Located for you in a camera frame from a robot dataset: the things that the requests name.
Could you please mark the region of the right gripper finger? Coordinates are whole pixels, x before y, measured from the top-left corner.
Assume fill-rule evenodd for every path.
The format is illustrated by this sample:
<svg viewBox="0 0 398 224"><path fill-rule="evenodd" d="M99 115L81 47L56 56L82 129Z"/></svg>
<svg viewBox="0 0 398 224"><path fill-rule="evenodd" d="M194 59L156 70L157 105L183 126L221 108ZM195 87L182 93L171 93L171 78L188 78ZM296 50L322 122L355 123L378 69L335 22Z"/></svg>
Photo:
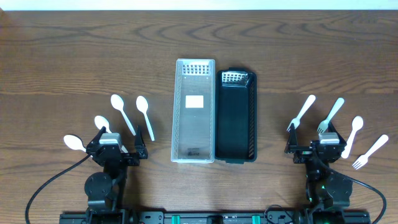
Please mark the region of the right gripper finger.
<svg viewBox="0 0 398 224"><path fill-rule="evenodd" d="M289 138L287 140L286 150L297 150L297 149L298 149L297 135L296 135L295 125L294 123L292 123L289 126Z"/></svg>
<svg viewBox="0 0 398 224"><path fill-rule="evenodd" d="M332 122L328 124L328 132L333 133L333 135L339 139L339 144L346 144L345 139L339 134Z"/></svg>

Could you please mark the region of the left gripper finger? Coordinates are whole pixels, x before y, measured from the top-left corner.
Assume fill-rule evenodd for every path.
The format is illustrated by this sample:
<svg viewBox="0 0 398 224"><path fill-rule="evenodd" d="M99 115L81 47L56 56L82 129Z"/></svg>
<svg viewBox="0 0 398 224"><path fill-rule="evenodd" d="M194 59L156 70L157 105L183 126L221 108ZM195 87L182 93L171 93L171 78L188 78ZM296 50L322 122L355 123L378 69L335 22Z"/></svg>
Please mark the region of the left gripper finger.
<svg viewBox="0 0 398 224"><path fill-rule="evenodd" d="M142 131L140 126L137 127L136 137L134 140L134 148L138 153L146 153L146 145L142 138Z"/></svg>
<svg viewBox="0 0 398 224"><path fill-rule="evenodd" d="M98 131L97 135L91 140L90 145L97 145L97 144L99 144L99 143L100 143L101 136L102 136L104 133L106 133L106 127L103 126L103 127Z"/></svg>

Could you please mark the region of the white plastic fork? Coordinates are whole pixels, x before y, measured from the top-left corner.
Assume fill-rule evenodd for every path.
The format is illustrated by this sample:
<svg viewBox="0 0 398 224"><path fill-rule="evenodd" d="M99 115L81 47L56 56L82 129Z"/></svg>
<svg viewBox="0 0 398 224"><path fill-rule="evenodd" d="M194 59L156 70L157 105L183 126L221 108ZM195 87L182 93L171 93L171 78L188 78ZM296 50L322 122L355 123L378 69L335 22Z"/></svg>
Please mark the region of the white plastic fork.
<svg viewBox="0 0 398 224"><path fill-rule="evenodd" d="M287 128L287 132L291 130L291 127L294 126L295 129L298 128L300 125L300 120L302 116L307 112L309 107L312 106L314 101L316 100L315 95L309 95L308 98L306 99L305 103L303 104L301 110L299 111L298 115L290 122L289 127Z"/></svg>
<svg viewBox="0 0 398 224"><path fill-rule="evenodd" d="M363 155L359 156L357 160L352 164L355 170L358 170L368 163L369 157L376 152L380 147L382 147L386 142L388 142L389 137L383 134L379 139L370 147L370 149Z"/></svg>
<svg viewBox="0 0 398 224"><path fill-rule="evenodd" d="M318 134L324 133L326 131L330 121L332 120L334 115L338 112L338 110L343 106L344 102L345 102L345 100L343 98L338 98L335 101L335 103L332 106L328 116L318 125L318 128L317 128L317 133Z"/></svg>

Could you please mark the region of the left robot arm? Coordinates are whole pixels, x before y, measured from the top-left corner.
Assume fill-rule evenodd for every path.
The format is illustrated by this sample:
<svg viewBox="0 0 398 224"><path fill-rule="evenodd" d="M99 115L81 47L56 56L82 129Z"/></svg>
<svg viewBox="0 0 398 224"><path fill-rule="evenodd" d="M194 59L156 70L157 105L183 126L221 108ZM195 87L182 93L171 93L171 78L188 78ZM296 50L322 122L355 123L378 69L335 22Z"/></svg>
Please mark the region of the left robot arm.
<svg viewBox="0 0 398 224"><path fill-rule="evenodd" d="M86 153L103 168L89 176L85 182L88 208L94 212L115 212L120 208L127 179L127 168L138 166L141 159L148 158L148 151L142 138L141 128L137 128L134 142L135 152L122 152L121 135L107 133L106 128L86 147Z"/></svg>

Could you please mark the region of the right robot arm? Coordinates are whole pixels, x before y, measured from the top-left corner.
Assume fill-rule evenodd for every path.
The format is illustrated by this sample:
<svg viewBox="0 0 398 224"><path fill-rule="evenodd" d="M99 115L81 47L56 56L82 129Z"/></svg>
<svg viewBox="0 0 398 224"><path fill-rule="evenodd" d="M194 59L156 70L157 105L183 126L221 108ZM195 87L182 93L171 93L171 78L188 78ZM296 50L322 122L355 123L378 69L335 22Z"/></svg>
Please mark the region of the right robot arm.
<svg viewBox="0 0 398 224"><path fill-rule="evenodd" d="M309 146L299 146L296 128L289 127L289 138L284 152L293 154L295 164L306 168L306 196L311 205L320 210L336 210L350 205L352 181L330 170L329 164L341 157L346 141L330 123L328 131L320 133Z"/></svg>

